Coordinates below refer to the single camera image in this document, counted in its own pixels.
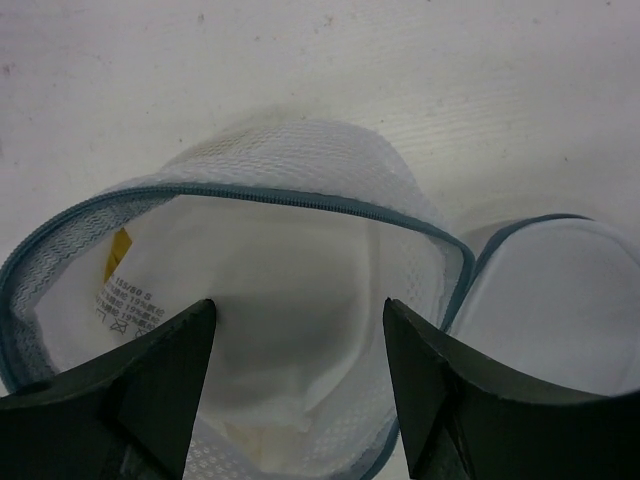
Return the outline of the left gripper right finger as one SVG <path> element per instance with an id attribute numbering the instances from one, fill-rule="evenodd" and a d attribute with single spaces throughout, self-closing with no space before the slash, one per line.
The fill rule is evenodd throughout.
<path id="1" fill-rule="evenodd" d="M 599 396 L 518 372 L 398 300 L 383 326 L 411 478 L 638 478 L 637 392 Z"/>

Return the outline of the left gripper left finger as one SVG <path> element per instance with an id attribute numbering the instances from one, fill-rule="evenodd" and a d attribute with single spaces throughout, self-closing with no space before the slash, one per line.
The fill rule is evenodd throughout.
<path id="1" fill-rule="evenodd" d="M 180 479 L 216 329 L 199 301 L 1 400 L 4 479 Z"/>

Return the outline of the white bra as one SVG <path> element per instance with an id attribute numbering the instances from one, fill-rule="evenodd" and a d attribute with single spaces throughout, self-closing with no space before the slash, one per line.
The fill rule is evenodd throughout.
<path id="1" fill-rule="evenodd" d="M 218 313 L 197 424 L 268 474 L 339 466 L 320 421 L 369 330 L 372 229 L 313 209 L 180 196 L 73 260 L 35 312 L 54 365 L 70 369 L 193 303 Z"/>

